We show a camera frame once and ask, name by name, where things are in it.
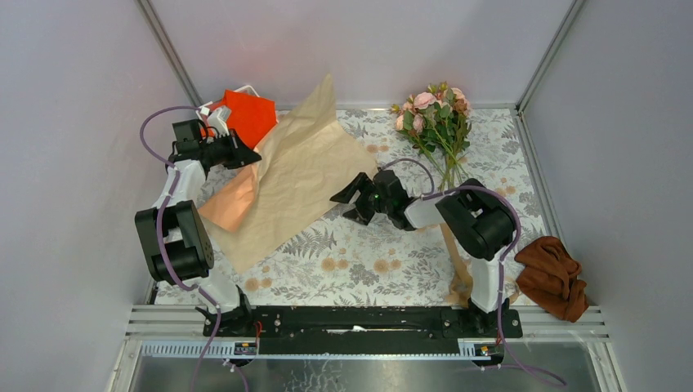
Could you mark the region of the beige kraft wrapping paper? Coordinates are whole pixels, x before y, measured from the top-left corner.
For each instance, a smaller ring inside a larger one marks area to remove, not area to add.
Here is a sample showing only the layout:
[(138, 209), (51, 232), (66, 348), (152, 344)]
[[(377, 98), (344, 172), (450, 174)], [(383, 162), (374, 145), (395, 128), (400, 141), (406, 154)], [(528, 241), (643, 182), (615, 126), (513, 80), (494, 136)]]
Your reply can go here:
[(285, 114), (256, 146), (261, 161), (199, 209), (228, 265), (242, 274), (334, 207), (331, 197), (375, 157), (338, 123), (333, 77)]

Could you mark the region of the pink fake flower bouquet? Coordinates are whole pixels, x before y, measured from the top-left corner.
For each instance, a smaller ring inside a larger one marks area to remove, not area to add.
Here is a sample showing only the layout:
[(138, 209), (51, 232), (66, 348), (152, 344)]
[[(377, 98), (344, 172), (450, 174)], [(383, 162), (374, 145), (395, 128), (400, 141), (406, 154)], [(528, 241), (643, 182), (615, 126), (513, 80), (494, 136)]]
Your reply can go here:
[(461, 89), (447, 82), (430, 84), (404, 104), (392, 105), (390, 112), (396, 116), (396, 131), (441, 175), (440, 190), (467, 178), (459, 159), (471, 145), (472, 106)]

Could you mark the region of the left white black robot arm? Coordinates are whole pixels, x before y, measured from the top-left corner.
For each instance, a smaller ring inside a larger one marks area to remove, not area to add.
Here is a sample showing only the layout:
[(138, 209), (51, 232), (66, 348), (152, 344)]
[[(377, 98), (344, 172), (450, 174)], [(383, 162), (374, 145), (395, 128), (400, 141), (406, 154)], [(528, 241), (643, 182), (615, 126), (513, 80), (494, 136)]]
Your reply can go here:
[(206, 319), (242, 336), (253, 327), (254, 316), (243, 291), (213, 272), (212, 240), (195, 201), (212, 168), (237, 169), (261, 157), (220, 122), (208, 126), (193, 119), (172, 128), (172, 152), (155, 155), (167, 173), (162, 193), (134, 218), (148, 272), (155, 282), (196, 292), (206, 304), (200, 311)]

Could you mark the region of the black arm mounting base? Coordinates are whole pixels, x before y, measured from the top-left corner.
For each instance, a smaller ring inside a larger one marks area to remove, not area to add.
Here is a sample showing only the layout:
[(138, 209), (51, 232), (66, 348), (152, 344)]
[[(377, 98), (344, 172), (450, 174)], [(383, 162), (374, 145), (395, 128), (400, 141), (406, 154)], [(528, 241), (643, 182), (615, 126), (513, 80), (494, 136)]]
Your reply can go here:
[(244, 338), (260, 354), (460, 355), (460, 341), (523, 336), (520, 316), (451, 306), (269, 306), (216, 318), (206, 310), (203, 335)]

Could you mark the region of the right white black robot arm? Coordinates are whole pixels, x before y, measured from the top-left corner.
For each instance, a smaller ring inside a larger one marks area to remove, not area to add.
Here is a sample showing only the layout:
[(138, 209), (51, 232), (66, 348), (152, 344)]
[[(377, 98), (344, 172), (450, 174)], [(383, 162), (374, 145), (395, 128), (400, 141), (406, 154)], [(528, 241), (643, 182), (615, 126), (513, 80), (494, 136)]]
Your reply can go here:
[(359, 173), (331, 201), (351, 204), (352, 209), (343, 212), (343, 217), (362, 225), (368, 225), (377, 213), (404, 231), (446, 225), (471, 258), (471, 330), (489, 336), (500, 327), (500, 315), (507, 307), (502, 263), (521, 232), (516, 212), (504, 197), (477, 179), (429, 195), (411, 196), (392, 170), (381, 170), (374, 176)]

